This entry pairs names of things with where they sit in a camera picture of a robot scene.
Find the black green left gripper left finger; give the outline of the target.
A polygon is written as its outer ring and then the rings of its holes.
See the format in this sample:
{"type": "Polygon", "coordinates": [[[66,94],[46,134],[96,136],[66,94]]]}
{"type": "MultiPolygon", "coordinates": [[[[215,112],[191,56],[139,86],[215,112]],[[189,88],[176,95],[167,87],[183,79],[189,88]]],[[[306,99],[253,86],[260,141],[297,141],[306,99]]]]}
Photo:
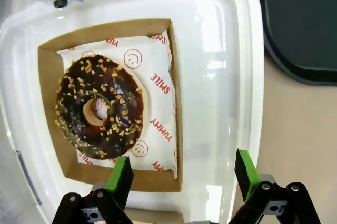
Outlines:
{"type": "Polygon", "coordinates": [[[133,178],[129,158],[119,157],[108,181],[95,184],[87,196],[65,194],[52,223],[132,223],[125,207],[133,178]]]}

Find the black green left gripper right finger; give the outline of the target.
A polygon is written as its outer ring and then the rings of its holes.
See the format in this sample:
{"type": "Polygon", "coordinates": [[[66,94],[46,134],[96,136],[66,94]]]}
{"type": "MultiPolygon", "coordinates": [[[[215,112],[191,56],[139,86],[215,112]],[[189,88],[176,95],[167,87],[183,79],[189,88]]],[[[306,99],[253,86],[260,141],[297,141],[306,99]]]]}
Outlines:
{"type": "Polygon", "coordinates": [[[304,184],[279,186],[273,176],[258,174],[247,150],[236,150],[235,175],[244,204],[230,223],[260,223],[266,215],[279,223],[320,223],[304,184]]]}

